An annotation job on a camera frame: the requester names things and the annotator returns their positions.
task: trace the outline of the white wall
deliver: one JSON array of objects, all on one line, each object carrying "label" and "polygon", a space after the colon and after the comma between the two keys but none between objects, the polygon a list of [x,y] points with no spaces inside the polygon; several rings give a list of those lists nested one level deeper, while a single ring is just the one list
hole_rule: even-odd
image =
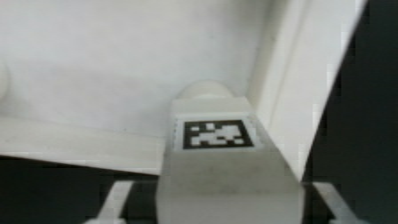
[{"label": "white wall", "polygon": [[164,136],[194,81],[246,93],[269,1],[2,0],[0,114]]}]

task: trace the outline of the white surface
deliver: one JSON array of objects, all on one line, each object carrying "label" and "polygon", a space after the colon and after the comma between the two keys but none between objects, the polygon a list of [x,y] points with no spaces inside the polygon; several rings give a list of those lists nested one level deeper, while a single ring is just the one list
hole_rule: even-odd
[{"label": "white surface", "polygon": [[7,89],[9,89],[9,74],[7,74],[6,64],[0,60],[0,100],[7,93]]},{"label": "white surface", "polygon": [[315,182],[313,185],[336,216],[336,220],[331,221],[331,224],[366,224],[368,222],[358,219],[333,184]]},{"label": "white surface", "polygon": [[365,0],[299,0],[276,8],[249,91],[299,179]]},{"label": "white surface", "polygon": [[270,0],[2,0],[0,113],[166,135],[171,100],[221,80],[244,95]]},{"label": "white surface", "polygon": [[121,216],[134,181],[116,181],[103,203],[98,219],[118,219]]},{"label": "white surface", "polygon": [[[176,100],[173,105],[157,192],[159,223],[299,224],[302,187],[247,100],[240,97]],[[201,148],[185,148],[178,144],[191,136],[191,130],[185,132],[180,128],[187,127],[185,122],[221,121],[230,116],[235,116],[231,120],[244,122],[240,130],[251,132],[254,144],[212,148],[215,144],[210,143]]]},{"label": "white surface", "polygon": [[[157,156],[130,161],[130,153],[141,153],[134,142],[146,142],[146,136],[164,137],[171,101],[187,85],[198,80],[221,80],[238,95],[249,93],[301,178],[365,2],[4,0],[0,58],[11,88],[0,114],[116,131],[121,141],[128,141],[125,133],[137,134],[121,147],[132,152],[114,153],[103,140],[107,147],[100,148],[114,157],[89,164],[119,169],[119,164],[137,162],[137,168],[143,160],[157,167]],[[7,125],[13,133],[15,125],[25,129],[16,120]],[[50,129],[50,136],[61,139],[63,131]],[[93,139],[102,137],[96,133],[93,130]],[[22,155],[34,150],[43,153],[25,154],[27,158],[70,163],[73,155],[96,160],[91,140],[75,151],[77,147],[59,140],[57,147],[41,148],[45,139],[36,134],[23,143],[7,143],[2,154]]]},{"label": "white surface", "polygon": [[159,174],[164,139],[0,117],[2,155]]}]

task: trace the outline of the white panel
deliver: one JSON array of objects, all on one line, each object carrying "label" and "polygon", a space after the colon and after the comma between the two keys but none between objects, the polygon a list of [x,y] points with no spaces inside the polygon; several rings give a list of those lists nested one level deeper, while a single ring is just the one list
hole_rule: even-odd
[{"label": "white panel", "polygon": [[0,154],[160,174],[164,139],[0,117]]},{"label": "white panel", "polygon": [[249,96],[299,178],[365,2],[292,1],[276,37],[265,39],[270,60],[260,58]]}]

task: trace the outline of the dark background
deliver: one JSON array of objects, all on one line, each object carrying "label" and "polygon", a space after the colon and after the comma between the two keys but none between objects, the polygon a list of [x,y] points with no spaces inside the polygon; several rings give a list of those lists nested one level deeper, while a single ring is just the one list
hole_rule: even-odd
[{"label": "dark background", "polygon": [[365,11],[329,98],[306,180],[331,181],[374,224],[398,223],[398,1]]},{"label": "dark background", "polygon": [[[326,108],[304,182],[331,181],[363,219],[398,223],[398,1],[370,1]],[[80,224],[116,180],[137,180],[123,216],[155,220],[157,177],[0,157],[0,224]],[[311,190],[304,223],[327,223]]]}]

